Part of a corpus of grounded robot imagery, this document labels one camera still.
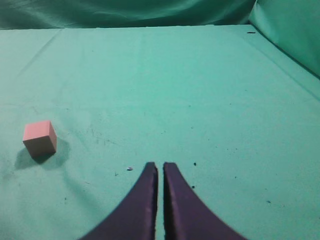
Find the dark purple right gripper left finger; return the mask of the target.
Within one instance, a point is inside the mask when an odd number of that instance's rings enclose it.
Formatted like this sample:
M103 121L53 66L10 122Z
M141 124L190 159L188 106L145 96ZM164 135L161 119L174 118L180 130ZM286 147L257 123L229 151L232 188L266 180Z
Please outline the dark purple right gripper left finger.
M148 162L120 204L82 240L154 240L158 209L158 169Z

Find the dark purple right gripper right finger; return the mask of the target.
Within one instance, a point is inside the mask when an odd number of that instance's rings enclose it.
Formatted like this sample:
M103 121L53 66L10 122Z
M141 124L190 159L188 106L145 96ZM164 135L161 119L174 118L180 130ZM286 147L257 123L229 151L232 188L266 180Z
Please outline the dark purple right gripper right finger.
M195 194L174 162L163 165L166 240L244 240Z

